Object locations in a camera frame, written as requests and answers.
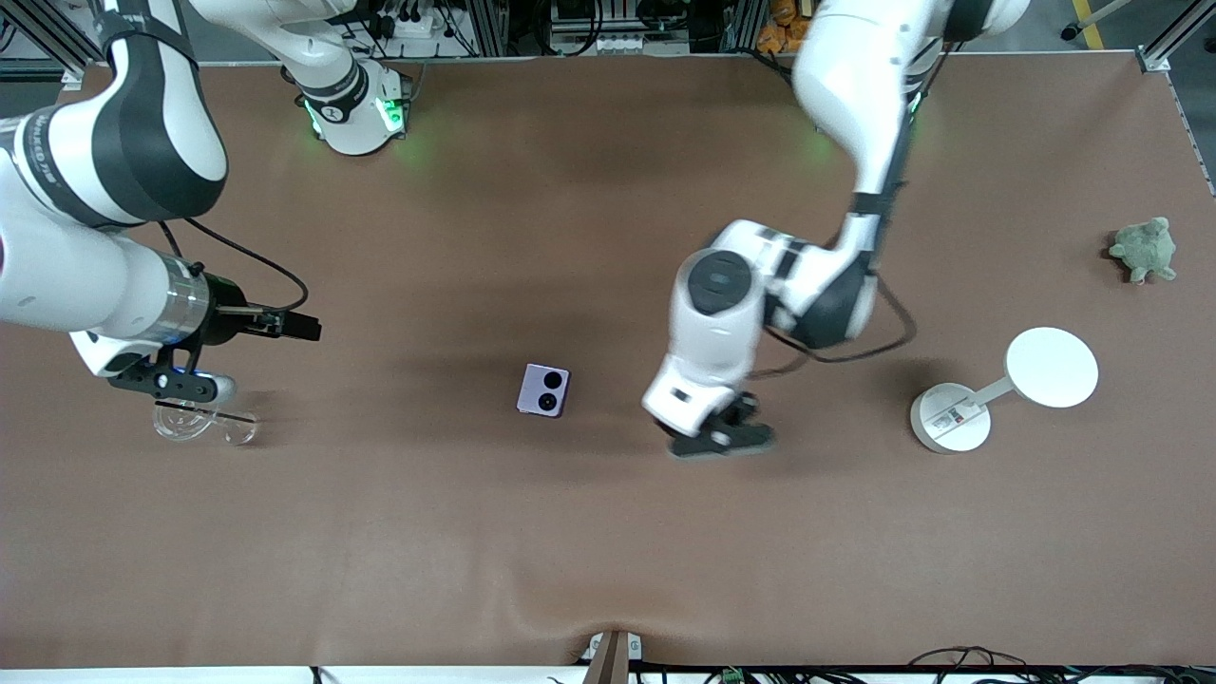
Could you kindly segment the white power strip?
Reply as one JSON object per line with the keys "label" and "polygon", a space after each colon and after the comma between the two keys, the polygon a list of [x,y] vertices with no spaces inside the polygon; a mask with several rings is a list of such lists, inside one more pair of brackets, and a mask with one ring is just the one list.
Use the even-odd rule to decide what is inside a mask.
{"label": "white power strip", "polygon": [[373,27],[383,39],[430,40],[447,30],[437,9],[423,4],[383,9]]}

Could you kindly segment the grey table edge bracket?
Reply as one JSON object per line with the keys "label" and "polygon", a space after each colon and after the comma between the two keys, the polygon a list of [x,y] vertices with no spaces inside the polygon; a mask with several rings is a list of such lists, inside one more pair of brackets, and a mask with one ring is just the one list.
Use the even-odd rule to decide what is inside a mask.
{"label": "grey table edge bracket", "polygon": [[623,630],[599,632],[589,640],[582,658],[587,669],[581,684],[636,684],[631,667],[644,658],[642,637]]}

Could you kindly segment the lilac flip phone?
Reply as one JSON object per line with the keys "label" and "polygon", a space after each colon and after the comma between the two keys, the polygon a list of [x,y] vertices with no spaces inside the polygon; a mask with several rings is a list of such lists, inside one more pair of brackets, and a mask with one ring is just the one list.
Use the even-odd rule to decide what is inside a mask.
{"label": "lilac flip phone", "polygon": [[546,368],[529,363],[522,372],[520,394],[517,411],[542,417],[561,417],[565,407],[565,393],[570,385],[570,372],[561,368]]}

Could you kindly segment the brown table cover sheet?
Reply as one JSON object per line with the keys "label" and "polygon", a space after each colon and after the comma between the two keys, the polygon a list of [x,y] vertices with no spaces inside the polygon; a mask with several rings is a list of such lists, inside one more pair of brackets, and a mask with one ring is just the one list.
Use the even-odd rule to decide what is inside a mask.
{"label": "brown table cover sheet", "polygon": [[[206,71],[204,224],[313,290],[316,344],[206,351],[257,441],[174,445],[60,333],[0,326],[0,667],[1216,665],[1216,200],[1131,54],[959,54],[918,118],[882,276],[900,351],[755,386],[776,445],[677,462],[641,407],[681,260],[749,218],[829,242],[852,168],[751,58],[430,66],[409,138],[310,134],[269,66]],[[1173,281],[1118,230],[1169,218]],[[1080,407],[910,407],[1076,333]],[[525,365],[570,372],[517,411]]]}

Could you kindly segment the green plush turtle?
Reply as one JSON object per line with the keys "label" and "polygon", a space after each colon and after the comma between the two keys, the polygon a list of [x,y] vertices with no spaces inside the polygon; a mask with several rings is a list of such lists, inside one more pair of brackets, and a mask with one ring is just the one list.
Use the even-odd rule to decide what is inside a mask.
{"label": "green plush turtle", "polygon": [[1150,276],[1170,282],[1177,277],[1171,267],[1173,252],[1176,243],[1169,232],[1169,218],[1155,217],[1113,234],[1107,256],[1122,263],[1128,284],[1144,284]]}

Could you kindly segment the white round desk lamp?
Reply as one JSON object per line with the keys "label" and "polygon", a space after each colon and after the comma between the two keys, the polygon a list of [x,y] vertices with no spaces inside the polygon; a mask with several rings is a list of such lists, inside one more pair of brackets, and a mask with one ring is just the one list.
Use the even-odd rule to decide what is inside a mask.
{"label": "white round desk lamp", "polygon": [[991,404],[1015,394],[1047,409],[1080,407],[1099,382],[1097,358],[1076,333],[1032,327],[1009,342],[1003,375],[983,389],[935,385],[910,407],[910,426],[921,445],[945,455],[984,445],[992,428]]}

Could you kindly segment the aluminium frame profile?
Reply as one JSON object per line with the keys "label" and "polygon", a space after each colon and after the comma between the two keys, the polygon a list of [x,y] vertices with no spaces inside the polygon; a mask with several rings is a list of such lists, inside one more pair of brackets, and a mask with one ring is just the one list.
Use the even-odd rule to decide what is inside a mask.
{"label": "aluminium frame profile", "polygon": [[16,82],[58,82],[64,90],[78,91],[88,67],[101,58],[86,30],[61,9],[58,0],[0,0],[0,13],[30,44],[30,54],[15,65],[0,65],[0,75]]}
{"label": "aluminium frame profile", "polygon": [[1198,30],[1216,16],[1216,0],[1188,0],[1183,12],[1169,22],[1161,33],[1152,39],[1147,45],[1139,45],[1136,57],[1143,73],[1169,72],[1169,56],[1173,54],[1186,39],[1198,33]]}

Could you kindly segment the orange plush toy pile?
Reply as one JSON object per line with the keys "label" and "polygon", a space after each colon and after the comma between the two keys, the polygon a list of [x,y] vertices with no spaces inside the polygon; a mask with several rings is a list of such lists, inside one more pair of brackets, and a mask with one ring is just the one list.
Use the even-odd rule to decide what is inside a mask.
{"label": "orange plush toy pile", "polygon": [[755,50],[761,54],[792,54],[803,47],[809,22],[818,0],[765,0],[766,15]]}

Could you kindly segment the black drinking straw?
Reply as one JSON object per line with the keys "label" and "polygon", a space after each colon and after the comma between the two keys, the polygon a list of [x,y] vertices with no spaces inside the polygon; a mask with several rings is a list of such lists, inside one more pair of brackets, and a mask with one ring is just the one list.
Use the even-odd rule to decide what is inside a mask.
{"label": "black drinking straw", "polygon": [[154,407],[207,415],[214,420],[223,419],[227,421],[236,421],[236,424],[257,424],[257,421],[259,421],[253,414],[226,414],[213,410],[212,408],[182,407],[182,404],[173,404],[165,400],[156,400]]}

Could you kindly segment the clear plastic cup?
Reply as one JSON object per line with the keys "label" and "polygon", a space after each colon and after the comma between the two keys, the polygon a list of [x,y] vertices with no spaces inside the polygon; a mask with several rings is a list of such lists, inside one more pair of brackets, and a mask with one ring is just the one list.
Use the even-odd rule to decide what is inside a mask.
{"label": "clear plastic cup", "polygon": [[[216,404],[199,404],[188,400],[163,399],[182,407],[199,407],[201,409],[213,409],[226,414],[250,414],[240,411],[237,408],[216,407]],[[257,437],[259,421],[257,424],[236,424],[223,419],[214,420],[207,415],[179,411],[174,408],[158,408],[153,410],[153,428],[161,437],[175,443],[185,443],[199,439],[204,434],[216,433],[224,437],[226,445],[248,445]]]}

